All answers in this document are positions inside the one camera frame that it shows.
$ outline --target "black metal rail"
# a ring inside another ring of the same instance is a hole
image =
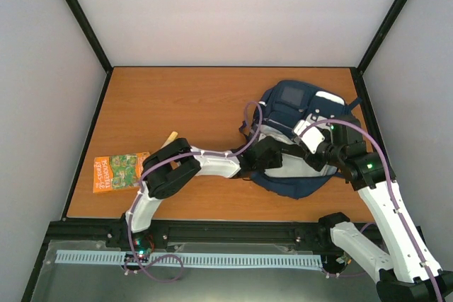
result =
[[[87,17],[85,16],[84,10],[82,10],[82,7],[79,4],[78,0],[66,0],[69,8],[72,11],[72,14],[74,14],[75,19],[77,20],[77,23],[79,23],[80,28],[84,32],[84,35],[88,42],[91,45],[91,48],[93,49],[94,53],[96,54],[97,58],[99,59],[99,62],[101,63],[102,67],[104,68],[105,72],[111,72],[113,70],[112,65],[108,61],[107,56],[105,55],[105,52],[99,43],[98,38],[96,37],[96,34],[93,31],[93,28],[91,27],[90,23],[88,22]]]
[[[389,9],[389,12],[382,21],[382,24],[379,26],[376,35],[374,35],[373,40],[369,44],[367,51],[365,52],[359,66],[357,67],[360,76],[363,76],[363,74],[365,73],[365,70],[369,66],[369,63],[371,63],[371,60],[373,59],[377,50],[387,36],[387,33],[389,33],[392,25],[394,24],[396,18],[398,18],[398,15],[400,14],[406,2],[407,0],[394,0]]]

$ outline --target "backpack strap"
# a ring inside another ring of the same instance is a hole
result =
[[[248,136],[244,133],[244,130],[246,129],[246,127],[247,127],[247,123],[245,120],[243,120],[242,125],[239,127],[239,133],[241,133],[246,138],[246,141],[248,141]]]
[[[357,97],[357,98],[354,99],[349,105],[346,106],[346,110],[347,110],[348,112],[351,112],[351,111],[354,110],[355,107],[356,107],[357,105],[359,105],[361,102],[362,102],[361,97]]]

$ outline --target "backpack zipper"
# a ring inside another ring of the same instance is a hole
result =
[[[272,122],[274,124],[280,125],[281,127],[286,127],[287,129],[292,130],[292,127],[287,127],[286,125],[284,125],[284,124],[282,124],[280,122],[276,122],[275,120],[270,120],[269,118],[265,118],[264,121],[265,122]]]

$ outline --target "cable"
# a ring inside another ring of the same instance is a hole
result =
[[[390,200],[393,203],[393,205],[395,206],[395,210],[398,211],[400,206],[398,204],[398,201],[395,198],[394,191],[391,188],[391,178],[390,178],[389,164],[388,164],[388,162],[387,162],[387,160],[386,160],[386,158],[384,156],[384,153],[382,152],[381,147],[373,139],[373,137],[371,137],[368,134],[368,132],[366,132],[364,129],[361,129],[358,126],[356,126],[356,125],[354,125],[352,123],[345,122],[344,120],[327,119],[327,120],[319,120],[318,122],[314,122],[314,123],[310,124],[308,127],[305,128],[304,131],[302,131],[302,133],[299,135],[299,137],[302,137],[309,129],[311,129],[312,127],[315,127],[316,125],[332,124],[332,123],[339,124],[339,125],[344,125],[346,127],[350,127],[351,129],[354,129],[355,131],[360,132],[363,136],[365,136],[371,142],[371,144],[376,149],[376,152],[378,153],[379,158],[381,159],[382,165],[384,166],[385,179],[386,179],[386,183],[387,183],[387,188],[389,190]],[[415,236],[412,234],[412,230],[409,228],[409,225],[408,225],[408,222],[407,222],[406,218],[404,217],[404,215],[401,212],[398,212],[398,217],[400,218],[401,223],[403,224],[404,229],[406,230],[406,232],[407,232],[407,234],[408,234],[408,236],[409,236],[409,238],[410,238],[410,240],[412,242],[412,245],[415,248],[415,251],[417,252],[417,255],[420,258],[421,262],[422,263],[426,263],[426,258],[424,256],[422,250],[418,246],[417,241],[415,239]],[[428,274],[428,276],[430,278],[430,281],[432,283],[432,287],[434,288],[437,302],[442,302],[442,294],[440,293],[439,285],[437,284],[437,281],[436,281],[436,279],[434,277],[434,274],[432,273],[431,268],[429,268],[428,265],[425,265],[424,267],[425,267],[425,270],[426,270],[426,272],[427,272],[427,274]]]
[[[375,226],[376,224],[374,222],[369,222],[369,223],[366,223],[361,229],[360,229],[360,233],[363,233],[365,231],[366,228],[368,228],[369,226]]]
[[[171,282],[177,281],[181,277],[181,275],[183,274],[184,264],[183,264],[183,261],[178,256],[171,255],[171,254],[163,255],[163,256],[160,256],[160,257],[156,258],[153,262],[147,264],[146,267],[144,267],[143,264],[139,261],[137,253],[135,252],[134,242],[132,241],[132,217],[134,216],[134,212],[135,212],[135,209],[136,209],[136,207],[138,205],[140,197],[144,194],[144,186],[143,186],[144,179],[148,176],[148,174],[150,174],[151,172],[155,171],[157,168],[160,168],[163,165],[166,165],[166,164],[168,164],[170,162],[177,161],[178,159],[182,159],[182,158],[185,158],[185,157],[188,157],[188,156],[199,156],[201,154],[204,154],[204,155],[207,155],[207,156],[218,156],[218,157],[231,158],[231,157],[236,157],[236,156],[240,155],[241,153],[243,153],[258,138],[258,135],[260,134],[261,123],[263,122],[263,111],[261,110],[261,106],[260,106],[260,104],[258,104],[257,102],[254,102],[254,101],[248,102],[246,104],[246,107],[244,108],[245,121],[246,122],[248,121],[247,109],[248,109],[248,107],[251,104],[255,104],[256,108],[258,109],[258,112],[259,112],[258,123],[256,125],[256,131],[254,131],[253,136],[248,141],[248,143],[246,145],[244,145],[241,149],[236,151],[235,153],[231,153],[230,151],[224,151],[224,152],[204,151],[204,153],[202,153],[201,151],[186,152],[186,153],[182,153],[182,154],[167,158],[166,160],[164,160],[162,162],[159,162],[156,165],[153,165],[152,167],[150,167],[150,169],[144,171],[142,173],[142,176],[140,176],[140,179],[139,179],[140,189],[139,189],[139,191],[137,193],[137,196],[135,197],[135,199],[134,199],[134,201],[132,203],[132,206],[130,207],[130,210],[129,210],[130,215],[129,215],[129,219],[127,221],[127,238],[128,238],[128,241],[129,241],[130,250],[132,251],[132,256],[133,256],[135,262],[137,263],[137,265],[140,268],[139,271],[145,273],[153,281],[157,281],[157,282],[160,282],[160,283],[171,283]],[[151,275],[147,271],[147,268],[150,268],[152,265],[154,265],[158,261],[164,259],[165,257],[175,258],[180,264],[179,273],[172,279],[165,279],[165,280],[158,279],[158,278],[154,277],[153,275]]]

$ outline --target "backpack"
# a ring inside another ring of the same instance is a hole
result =
[[[316,122],[326,118],[351,115],[351,110],[360,103],[357,98],[351,104],[339,96],[303,81],[280,81],[276,86],[264,92],[260,99],[263,122],[257,141],[271,136],[286,144],[295,144],[292,129],[300,120]],[[253,136],[259,119],[258,109],[253,113],[253,122],[249,134],[244,134],[245,121],[239,128],[246,140]],[[319,128],[330,129],[322,124]],[[255,171],[250,179],[266,190],[280,196],[299,199],[311,195],[336,175],[337,168],[326,165],[317,172],[307,165],[302,158],[287,154],[282,155],[282,167]]]

